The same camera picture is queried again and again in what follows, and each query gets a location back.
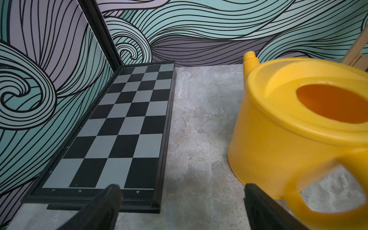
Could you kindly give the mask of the yellow plastic watering can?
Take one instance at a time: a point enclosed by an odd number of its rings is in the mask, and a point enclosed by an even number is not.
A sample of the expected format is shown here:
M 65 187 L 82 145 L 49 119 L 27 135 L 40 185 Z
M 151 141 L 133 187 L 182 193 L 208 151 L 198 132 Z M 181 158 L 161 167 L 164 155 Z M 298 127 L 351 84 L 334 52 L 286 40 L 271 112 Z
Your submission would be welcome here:
M 365 230 L 368 206 L 312 211 L 300 192 L 337 166 L 368 189 L 368 74 L 327 60 L 243 57 L 244 95 L 228 149 L 233 173 L 286 202 L 312 230 Z

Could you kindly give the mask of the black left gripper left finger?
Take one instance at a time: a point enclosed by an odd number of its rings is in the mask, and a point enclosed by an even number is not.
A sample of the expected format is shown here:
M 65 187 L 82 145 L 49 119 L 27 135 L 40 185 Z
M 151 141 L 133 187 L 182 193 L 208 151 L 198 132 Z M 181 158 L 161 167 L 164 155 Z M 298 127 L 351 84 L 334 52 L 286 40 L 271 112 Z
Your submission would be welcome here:
M 113 230 L 122 202 L 118 185 L 111 184 L 83 207 L 60 230 Z

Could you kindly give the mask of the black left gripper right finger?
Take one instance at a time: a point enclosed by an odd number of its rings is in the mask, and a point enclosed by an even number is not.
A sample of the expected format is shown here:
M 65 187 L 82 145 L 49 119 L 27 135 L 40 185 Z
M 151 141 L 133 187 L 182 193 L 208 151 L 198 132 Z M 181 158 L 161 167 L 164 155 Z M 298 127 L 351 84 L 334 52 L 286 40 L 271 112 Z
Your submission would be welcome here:
M 256 184 L 246 184 L 244 194 L 251 230 L 308 230 Z

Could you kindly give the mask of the wooden slatted shelf rack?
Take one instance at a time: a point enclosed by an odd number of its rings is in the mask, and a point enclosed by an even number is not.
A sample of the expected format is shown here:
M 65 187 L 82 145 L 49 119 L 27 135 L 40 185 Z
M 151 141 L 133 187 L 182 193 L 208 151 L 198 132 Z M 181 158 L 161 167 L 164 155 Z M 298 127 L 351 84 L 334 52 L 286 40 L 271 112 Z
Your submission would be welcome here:
M 359 37 L 343 57 L 341 64 L 354 67 L 356 69 L 366 71 L 368 69 L 368 55 L 363 55 L 362 51 L 368 43 L 368 27 L 366 26 Z

